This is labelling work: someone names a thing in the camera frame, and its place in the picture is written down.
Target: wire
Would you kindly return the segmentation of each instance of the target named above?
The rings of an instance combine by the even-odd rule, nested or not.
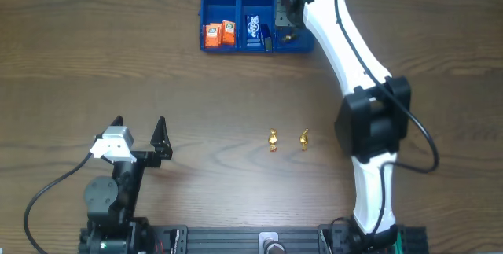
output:
[[[387,165],[394,165],[396,167],[401,167],[405,168],[406,170],[409,171],[415,171],[421,174],[427,174],[429,172],[432,172],[437,169],[439,166],[439,151],[437,150],[437,147],[435,145],[435,142],[433,141],[433,137],[429,134],[428,130],[424,127],[424,125],[383,85],[377,80],[377,78],[372,74],[370,69],[367,67],[365,62],[363,61],[362,57],[360,56],[360,53],[356,50],[356,47],[354,46],[353,42],[351,41],[351,38],[346,32],[346,29],[343,26],[342,19],[340,18],[340,13],[339,13],[339,0],[335,0],[335,8],[336,8],[336,19],[337,19],[337,24],[340,26],[340,30],[344,34],[344,38],[346,38],[347,43],[353,50],[354,55],[358,59],[358,62],[360,65],[363,67],[365,70],[365,73],[369,76],[369,78],[376,84],[376,86],[384,93],[384,95],[393,102],[394,105],[397,106],[403,113],[405,113],[409,119],[417,126],[417,128],[421,131],[421,134],[424,136],[426,141],[428,142],[431,152],[433,154],[433,165],[429,168],[421,168],[421,167],[414,167],[408,164],[403,164],[403,163],[398,163],[398,162],[384,162],[380,166],[380,184],[381,184],[381,193],[382,193],[382,198],[383,200],[381,201],[380,205],[380,212],[379,212],[379,217],[377,219],[376,226],[374,227],[372,233],[367,240],[367,242],[364,244],[364,247],[367,247],[368,244],[371,242],[373,237],[376,235],[377,229],[379,229],[379,225],[381,224],[381,221],[384,216],[384,207],[386,205],[386,187],[384,185],[384,168]]]
[[[30,215],[30,210],[31,207],[33,207],[33,204],[51,187],[55,186],[59,182],[62,182],[64,179],[66,179],[68,176],[73,175],[76,173],[86,162],[91,158],[92,153],[88,153],[87,156],[84,158],[80,164],[78,164],[76,167],[74,167],[71,171],[65,173],[62,175],[60,178],[54,180],[53,182],[49,183],[46,187],[42,188],[36,195],[33,196],[31,199],[30,203],[28,203],[28,206],[26,207],[26,211],[24,211],[24,217],[23,217],[23,225],[24,225],[24,232],[26,233],[26,237],[30,241],[31,245],[40,253],[40,254],[47,254],[40,245],[35,241],[33,236],[31,236],[30,232],[30,227],[28,226],[28,216]]]

